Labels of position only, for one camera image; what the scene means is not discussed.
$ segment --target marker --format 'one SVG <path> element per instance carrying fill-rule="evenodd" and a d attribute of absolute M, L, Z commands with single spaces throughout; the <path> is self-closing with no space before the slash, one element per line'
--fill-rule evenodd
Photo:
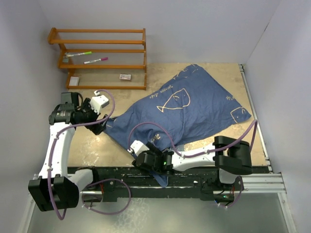
<path fill-rule="evenodd" d="M 67 57 L 76 57 L 80 55 L 89 55 L 92 54 L 92 52 L 83 52 L 83 53 L 76 53 L 76 54 L 66 54 Z"/>
<path fill-rule="evenodd" d="M 83 62 L 83 63 L 84 64 L 89 64 L 89 63 L 99 62 L 99 61 L 104 61 L 104 60 L 108 60 L 108 57 L 104 57 L 104 58 L 101 58 L 101 59 L 92 60 L 92 61 L 88 61 L 88 62 Z"/>

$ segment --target fish drawing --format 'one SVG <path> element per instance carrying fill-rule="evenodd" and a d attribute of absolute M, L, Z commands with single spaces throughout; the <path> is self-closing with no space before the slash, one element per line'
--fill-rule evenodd
<path fill-rule="evenodd" d="M 238 107 L 238 108 L 236 108 L 236 109 L 233 109 L 233 110 L 230 112 L 230 114 L 231 114 L 233 120 L 235 121 L 235 123 L 238 123 L 238 118 L 239 118 L 240 113 L 242 113 L 242 114 L 246 113 L 245 108 L 243 108 L 243 107 Z"/>
<path fill-rule="evenodd" d="M 163 106 L 157 106 L 158 110 L 164 113 L 164 109 L 183 109 L 190 105 L 190 96 L 183 88 L 173 93 Z"/>

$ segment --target green marker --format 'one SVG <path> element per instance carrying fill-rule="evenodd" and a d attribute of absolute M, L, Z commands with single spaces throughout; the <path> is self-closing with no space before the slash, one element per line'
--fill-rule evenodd
<path fill-rule="evenodd" d="M 92 54 L 92 52 L 83 52 L 83 53 L 76 53 L 76 54 L 66 54 L 67 57 L 76 57 L 80 55 L 89 55 Z"/>

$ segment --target gray floor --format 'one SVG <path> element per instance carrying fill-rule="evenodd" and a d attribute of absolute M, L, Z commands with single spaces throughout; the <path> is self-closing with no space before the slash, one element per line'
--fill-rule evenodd
<path fill-rule="evenodd" d="M 98 210 L 121 209 L 127 199 L 100 203 Z M 54 211 L 37 207 L 28 233 L 286 233 L 277 194 L 242 194 L 235 206 L 225 210 L 213 201 L 197 199 L 133 199 L 128 209 L 103 216 L 79 204 L 60 221 Z"/>

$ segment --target small box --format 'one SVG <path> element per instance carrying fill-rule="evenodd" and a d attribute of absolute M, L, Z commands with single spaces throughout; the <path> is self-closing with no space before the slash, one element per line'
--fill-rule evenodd
<path fill-rule="evenodd" d="M 120 74 L 120 79 L 131 80 L 131 74 Z"/>
<path fill-rule="evenodd" d="M 79 77 L 71 76 L 69 86 L 77 86 L 79 84 Z"/>

